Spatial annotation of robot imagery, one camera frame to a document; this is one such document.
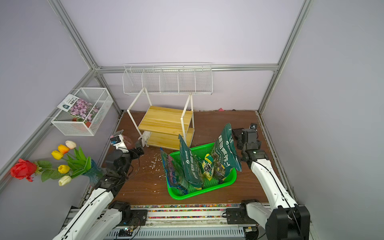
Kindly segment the dark green fertilizer bag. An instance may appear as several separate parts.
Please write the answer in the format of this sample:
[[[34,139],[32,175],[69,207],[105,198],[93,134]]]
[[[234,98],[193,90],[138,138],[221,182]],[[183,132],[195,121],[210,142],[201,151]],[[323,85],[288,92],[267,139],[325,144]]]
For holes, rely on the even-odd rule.
[[[214,178],[222,183],[231,174],[232,170],[242,171],[242,164],[238,158],[235,141],[232,134],[232,125],[226,124],[211,151],[214,159]]]
[[[180,141],[180,160],[185,178],[194,189],[201,190],[204,185],[204,180],[200,171],[199,161],[184,141],[184,138],[179,135],[178,139]]]

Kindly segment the white metal wooden shelf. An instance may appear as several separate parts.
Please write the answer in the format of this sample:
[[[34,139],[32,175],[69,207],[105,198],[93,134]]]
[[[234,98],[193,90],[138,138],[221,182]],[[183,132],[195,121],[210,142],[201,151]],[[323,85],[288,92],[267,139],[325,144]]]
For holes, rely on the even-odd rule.
[[[139,124],[136,123],[131,109],[139,97],[145,94],[150,107]],[[154,106],[151,102],[148,90],[142,88],[129,108],[127,113],[136,130],[144,141],[144,145],[163,149],[178,150],[179,136],[182,136],[188,147],[191,146],[195,133],[193,94],[188,95],[186,104],[182,110]]]

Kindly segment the yellow green fertilizer packet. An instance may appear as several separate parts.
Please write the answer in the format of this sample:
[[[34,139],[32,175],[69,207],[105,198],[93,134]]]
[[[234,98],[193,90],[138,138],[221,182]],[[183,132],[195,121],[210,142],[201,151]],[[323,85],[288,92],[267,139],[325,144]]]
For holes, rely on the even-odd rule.
[[[202,161],[203,174],[211,181],[214,175],[214,158],[210,154],[206,154]]]

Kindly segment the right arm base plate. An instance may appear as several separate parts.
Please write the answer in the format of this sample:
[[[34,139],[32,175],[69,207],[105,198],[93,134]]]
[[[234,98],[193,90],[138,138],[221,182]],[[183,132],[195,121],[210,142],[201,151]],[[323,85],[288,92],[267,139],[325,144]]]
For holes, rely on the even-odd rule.
[[[270,216],[269,211],[262,211],[258,208],[241,209],[229,208],[225,211],[228,225],[251,225],[261,224],[264,226]]]

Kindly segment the blue green soil bag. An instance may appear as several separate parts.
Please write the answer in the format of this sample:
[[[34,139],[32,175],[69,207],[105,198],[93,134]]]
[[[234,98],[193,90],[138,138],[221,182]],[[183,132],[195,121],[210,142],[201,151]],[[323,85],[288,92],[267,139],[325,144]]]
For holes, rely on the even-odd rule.
[[[188,193],[189,183],[185,178],[184,170],[177,161],[168,155],[162,148],[161,158],[165,170],[167,183],[171,188],[177,189],[181,195]]]

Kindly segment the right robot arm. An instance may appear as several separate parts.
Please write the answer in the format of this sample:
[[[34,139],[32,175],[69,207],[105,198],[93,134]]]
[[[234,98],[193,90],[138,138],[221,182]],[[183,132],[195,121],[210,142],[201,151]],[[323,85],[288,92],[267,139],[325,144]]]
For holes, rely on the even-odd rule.
[[[246,203],[249,218],[265,229],[269,240],[308,240],[311,216],[304,205],[299,205],[276,175],[265,151],[261,150],[256,129],[234,129],[241,160],[246,162],[258,178],[269,201],[269,208],[261,203]]]

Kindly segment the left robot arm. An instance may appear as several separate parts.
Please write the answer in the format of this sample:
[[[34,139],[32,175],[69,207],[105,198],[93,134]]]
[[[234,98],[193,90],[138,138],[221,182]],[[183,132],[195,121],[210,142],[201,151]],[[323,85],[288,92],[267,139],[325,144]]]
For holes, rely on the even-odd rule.
[[[139,226],[143,220],[134,217],[131,205],[115,201],[115,196],[129,180],[132,160],[144,154],[143,147],[117,149],[113,168],[96,184],[90,197],[55,240],[103,240],[119,224]]]

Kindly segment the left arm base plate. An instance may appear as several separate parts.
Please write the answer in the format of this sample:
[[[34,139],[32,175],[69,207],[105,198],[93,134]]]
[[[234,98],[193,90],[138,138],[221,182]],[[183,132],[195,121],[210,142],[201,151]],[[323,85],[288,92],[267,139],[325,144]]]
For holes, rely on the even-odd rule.
[[[148,211],[147,210],[123,210],[119,211],[122,215],[121,221],[117,224],[118,227],[138,227],[144,226],[147,221]]]

